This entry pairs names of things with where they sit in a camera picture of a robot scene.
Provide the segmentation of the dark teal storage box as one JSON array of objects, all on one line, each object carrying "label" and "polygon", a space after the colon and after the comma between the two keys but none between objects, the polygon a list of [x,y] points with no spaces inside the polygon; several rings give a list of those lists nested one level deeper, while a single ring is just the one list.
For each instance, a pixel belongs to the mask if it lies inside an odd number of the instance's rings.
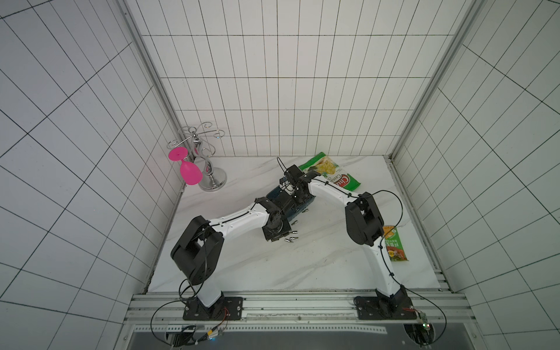
[{"label": "dark teal storage box", "polygon": [[288,221],[294,220],[315,200],[315,197],[308,192],[290,192],[281,186],[274,188],[266,198],[282,210]]}]

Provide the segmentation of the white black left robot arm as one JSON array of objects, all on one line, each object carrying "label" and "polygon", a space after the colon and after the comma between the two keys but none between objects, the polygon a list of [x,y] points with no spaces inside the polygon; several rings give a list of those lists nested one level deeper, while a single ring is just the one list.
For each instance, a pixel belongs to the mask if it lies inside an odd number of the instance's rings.
[{"label": "white black left robot arm", "polygon": [[211,280],[227,239],[251,230],[261,229],[267,241],[278,241],[293,230],[290,222],[304,212],[314,198],[306,201],[281,192],[257,198],[247,208],[225,217],[207,220],[202,216],[191,220],[171,251],[171,259],[185,274],[190,286],[197,286],[194,296],[180,296],[184,303],[185,321],[241,319],[243,298],[226,297]]}]

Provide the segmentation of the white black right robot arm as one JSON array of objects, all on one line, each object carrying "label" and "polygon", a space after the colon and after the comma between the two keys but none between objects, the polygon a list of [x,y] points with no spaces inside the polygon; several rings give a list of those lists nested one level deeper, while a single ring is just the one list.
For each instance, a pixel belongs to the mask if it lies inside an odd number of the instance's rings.
[{"label": "white black right robot arm", "polygon": [[404,285],[396,281],[389,253],[384,247],[384,219],[373,195],[353,193],[328,182],[317,172],[302,172],[297,166],[284,170],[284,177],[293,187],[296,200],[306,196],[322,198],[344,209],[346,231],[350,239],[360,245],[366,255],[376,283],[373,297],[357,296],[353,303],[359,319],[413,320],[417,319],[411,299]]}]

